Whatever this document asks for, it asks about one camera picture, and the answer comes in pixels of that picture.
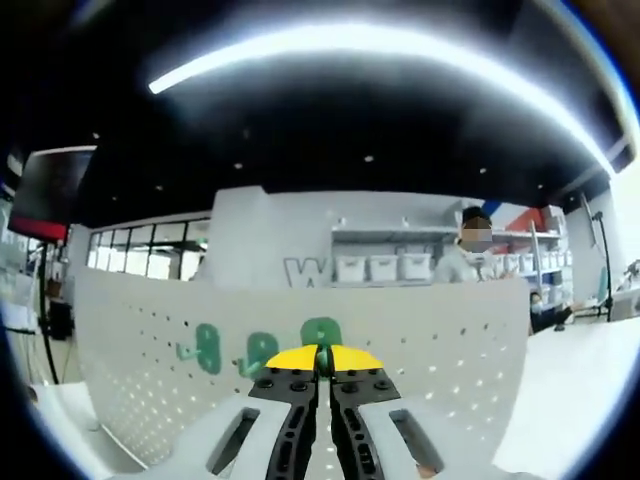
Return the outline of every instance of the glass window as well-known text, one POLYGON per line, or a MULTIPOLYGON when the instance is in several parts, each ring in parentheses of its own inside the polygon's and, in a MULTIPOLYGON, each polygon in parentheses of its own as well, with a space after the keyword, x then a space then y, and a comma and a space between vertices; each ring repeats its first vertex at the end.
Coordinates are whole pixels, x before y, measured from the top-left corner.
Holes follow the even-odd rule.
POLYGON ((147 274, 149 245, 151 243, 152 225, 145 225, 131 230, 129 250, 127 251, 125 272, 134 275, 147 274))
POLYGON ((153 234, 153 243, 182 242, 186 226, 186 223, 163 223, 156 225, 156 231, 153 234))
POLYGON ((154 245, 149 257, 149 271, 147 276, 162 280, 177 280, 180 278, 180 257, 182 248, 172 245, 154 245))
POLYGON ((98 243, 100 242, 100 233, 94 233, 91 235, 91 241, 89 242, 89 258, 87 259, 87 266, 96 268, 96 262, 98 261, 98 243))
POLYGON ((110 272, 124 272, 125 260, 127 257, 127 242, 129 240, 130 229, 116 230, 113 234, 113 244, 111 245, 111 260, 109 261, 110 272))
POLYGON ((109 269, 109 259, 111 258, 111 242, 113 241, 113 230, 102 232, 98 242, 98 260, 96 268, 100 270, 109 269))
POLYGON ((207 243, 209 238, 209 220, 198 220, 189 222, 187 228, 187 240, 198 241, 199 243, 207 243))
POLYGON ((187 227, 187 241, 182 255, 180 280, 191 280, 198 271, 200 259, 207 252, 209 220, 190 222, 187 227))

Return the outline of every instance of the person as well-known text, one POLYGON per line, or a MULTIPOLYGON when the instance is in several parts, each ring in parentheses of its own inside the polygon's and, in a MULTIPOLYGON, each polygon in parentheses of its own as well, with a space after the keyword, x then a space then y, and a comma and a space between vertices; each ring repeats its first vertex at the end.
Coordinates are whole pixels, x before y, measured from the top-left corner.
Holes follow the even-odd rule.
POLYGON ((510 277, 512 272, 498 274, 495 258, 489 251, 493 245, 491 227, 491 218, 482 208, 465 208, 460 238, 438 262, 434 282, 484 282, 510 277))
POLYGON ((563 310, 544 309, 542 297, 538 292, 531 292, 530 295, 531 308, 531 328, 529 335, 535 335, 542 330, 556 325, 562 325, 567 319, 573 315, 573 312, 581 308, 580 304, 573 304, 563 310))

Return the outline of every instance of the white wall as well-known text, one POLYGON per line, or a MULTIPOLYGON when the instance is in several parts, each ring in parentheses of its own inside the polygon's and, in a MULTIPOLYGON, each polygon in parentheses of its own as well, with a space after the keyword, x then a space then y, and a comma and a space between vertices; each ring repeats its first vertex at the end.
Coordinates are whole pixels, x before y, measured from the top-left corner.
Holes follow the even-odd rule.
MULTIPOLYGON (((620 231, 611 190, 589 202, 591 213, 601 211, 607 233, 609 254, 611 257, 611 278, 615 283, 625 269, 625 260, 620 241, 620 231)), ((600 226, 594 223, 598 246, 591 247, 589 229, 591 223, 584 209, 576 210, 566 217, 569 234, 569 248, 573 252, 573 289, 576 301, 583 301, 598 294, 600 275, 605 267, 604 243, 600 226)))
POLYGON ((640 259, 640 160, 615 176, 611 182, 625 263, 640 259))
MULTIPOLYGON (((459 201, 396 192, 221 190, 212 210, 206 277, 222 288, 324 285, 331 279, 331 227, 341 217, 352 227, 401 229, 403 217, 412 226, 443 225, 443 213, 459 201)), ((515 218, 522 207, 513 207, 515 218)))

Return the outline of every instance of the white storage box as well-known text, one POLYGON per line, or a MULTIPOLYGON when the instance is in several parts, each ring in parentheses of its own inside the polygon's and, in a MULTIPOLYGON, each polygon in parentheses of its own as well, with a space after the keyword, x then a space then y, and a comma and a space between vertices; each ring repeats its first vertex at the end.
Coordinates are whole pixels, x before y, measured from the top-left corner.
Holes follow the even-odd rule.
POLYGON ((564 302, 564 289, 560 285, 554 285, 549 291, 549 303, 559 304, 564 302))
POLYGON ((344 283, 364 282, 366 257, 337 257, 336 280, 344 283))
POLYGON ((431 254, 405 253, 400 257, 400 270, 405 280, 430 280, 431 254))
POLYGON ((531 273, 534 271, 533 253, 523 253, 520 255, 520 272, 531 273))
POLYGON ((563 252, 556 252, 558 255, 558 268, 563 268, 566 264, 565 255, 563 252))
POLYGON ((551 300, 551 287, 549 285, 543 285, 542 286, 542 303, 545 306, 548 306, 551 300))
POLYGON ((549 252, 540 252, 540 270, 549 270, 549 252))
POLYGON ((493 256, 496 265, 496 276, 500 278, 504 273, 504 257, 505 255, 498 253, 493 256))
POLYGON ((520 270, 520 255, 510 253, 504 256, 504 271, 518 272, 520 270))
POLYGON ((549 268, 558 268, 558 252, 549 252, 549 268))
POLYGON ((394 282, 398 280, 397 255, 371 255, 369 271, 373 282, 394 282))

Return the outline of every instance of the green peg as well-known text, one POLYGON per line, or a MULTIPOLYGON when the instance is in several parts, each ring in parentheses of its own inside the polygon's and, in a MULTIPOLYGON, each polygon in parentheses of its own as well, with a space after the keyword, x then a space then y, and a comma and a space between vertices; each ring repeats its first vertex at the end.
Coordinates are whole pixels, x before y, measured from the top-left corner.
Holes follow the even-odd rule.
POLYGON ((247 339, 247 360, 236 360, 241 377, 254 379, 267 362, 280 352, 278 340, 270 333, 254 332, 247 339))

